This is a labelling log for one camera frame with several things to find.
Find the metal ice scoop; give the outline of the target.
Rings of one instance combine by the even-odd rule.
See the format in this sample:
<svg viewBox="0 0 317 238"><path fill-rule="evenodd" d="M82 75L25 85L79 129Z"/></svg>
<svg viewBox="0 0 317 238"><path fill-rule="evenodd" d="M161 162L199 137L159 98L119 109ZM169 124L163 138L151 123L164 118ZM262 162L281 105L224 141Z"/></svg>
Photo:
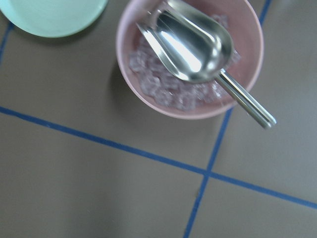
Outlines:
<svg viewBox="0 0 317 238"><path fill-rule="evenodd" d="M259 125L277 121L227 71L234 53L228 31L182 0L165 0L136 23L161 63L192 84L214 79Z"/></svg>

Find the pink bowl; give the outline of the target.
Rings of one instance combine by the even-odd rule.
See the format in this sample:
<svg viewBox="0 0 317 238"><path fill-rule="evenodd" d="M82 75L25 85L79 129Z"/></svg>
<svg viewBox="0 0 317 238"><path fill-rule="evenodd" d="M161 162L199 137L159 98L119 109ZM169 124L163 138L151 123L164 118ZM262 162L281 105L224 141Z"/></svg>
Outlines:
<svg viewBox="0 0 317 238"><path fill-rule="evenodd" d="M136 22L151 12L159 0L131 0L119 21L116 35L116 55L121 73L136 96L155 111L177 119L206 119L217 116L237 105L228 94L215 102L202 104L194 110L181 111L157 104L153 97L143 93L139 75L129 65L130 54L135 51L141 39ZM228 32L240 60L228 68L228 72L246 90L255 84L263 63L264 40L258 17L247 0L189 0L201 12L212 15L226 15Z"/></svg>

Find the clear ice cubes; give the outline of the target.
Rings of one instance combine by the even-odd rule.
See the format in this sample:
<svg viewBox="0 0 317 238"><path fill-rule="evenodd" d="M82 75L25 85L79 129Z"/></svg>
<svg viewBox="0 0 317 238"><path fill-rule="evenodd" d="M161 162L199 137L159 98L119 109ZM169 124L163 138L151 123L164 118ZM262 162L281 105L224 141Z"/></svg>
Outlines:
<svg viewBox="0 0 317 238"><path fill-rule="evenodd" d="M215 80L191 84L173 76L142 35L136 49L129 54L129 67L136 74L143 94L164 107L191 111L229 96Z"/></svg>

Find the green plate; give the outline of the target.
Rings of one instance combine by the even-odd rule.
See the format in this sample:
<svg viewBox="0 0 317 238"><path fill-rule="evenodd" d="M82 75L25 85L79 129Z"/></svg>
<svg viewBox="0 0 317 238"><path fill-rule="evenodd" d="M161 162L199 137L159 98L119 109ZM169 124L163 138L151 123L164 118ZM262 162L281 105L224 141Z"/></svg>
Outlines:
<svg viewBox="0 0 317 238"><path fill-rule="evenodd" d="M0 10L21 30L46 38L76 34L94 23L106 0L2 0Z"/></svg>

